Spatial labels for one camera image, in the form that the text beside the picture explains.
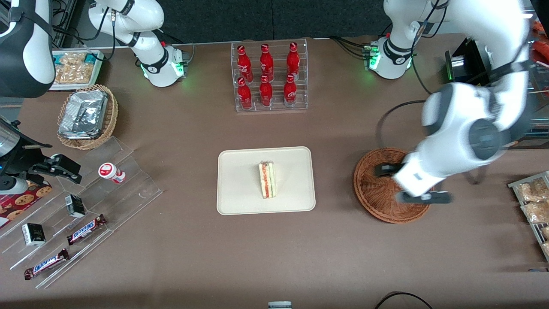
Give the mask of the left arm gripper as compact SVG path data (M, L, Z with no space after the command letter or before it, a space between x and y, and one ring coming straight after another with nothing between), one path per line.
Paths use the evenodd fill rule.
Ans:
M408 153L402 164L376 165L375 176L391 177L394 175L393 180L404 190L395 195L397 202L449 204L452 202L452 195L449 192L429 191L446 179L437 163L433 153L417 150Z

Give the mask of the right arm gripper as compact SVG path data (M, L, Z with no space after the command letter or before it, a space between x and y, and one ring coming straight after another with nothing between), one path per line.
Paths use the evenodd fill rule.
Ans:
M80 184L80 164L63 154L54 154L46 158L41 149L44 144L23 134L17 126L19 121L9 122L1 116L0 164L1 176L26 178L27 174L45 174L61 177Z

